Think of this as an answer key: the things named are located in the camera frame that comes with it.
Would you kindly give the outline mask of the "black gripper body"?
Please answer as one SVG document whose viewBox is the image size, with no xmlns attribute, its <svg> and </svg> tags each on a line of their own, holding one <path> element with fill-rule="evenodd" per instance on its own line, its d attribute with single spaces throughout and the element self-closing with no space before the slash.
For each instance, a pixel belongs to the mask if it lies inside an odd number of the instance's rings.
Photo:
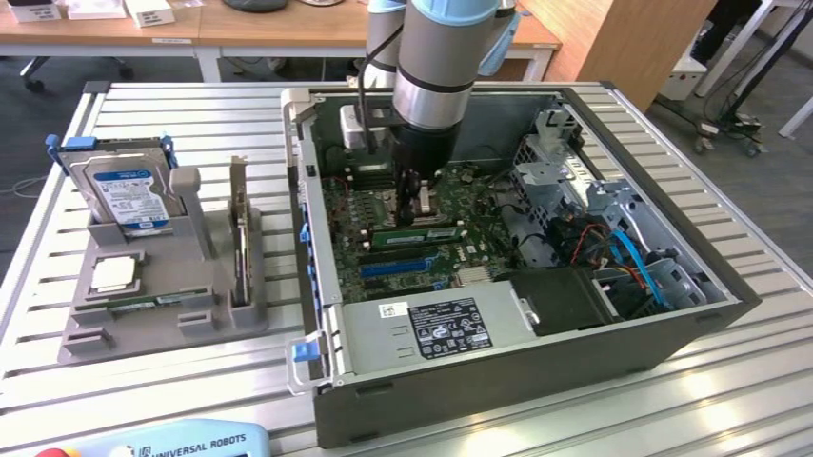
<svg viewBox="0 0 813 457">
<path fill-rule="evenodd" d="M 390 128 L 391 155 L 397 171 L 434 175 L 450 162 L 459 138 L 459 124 L 426 130 L 413 125 Z"/>
</svg>

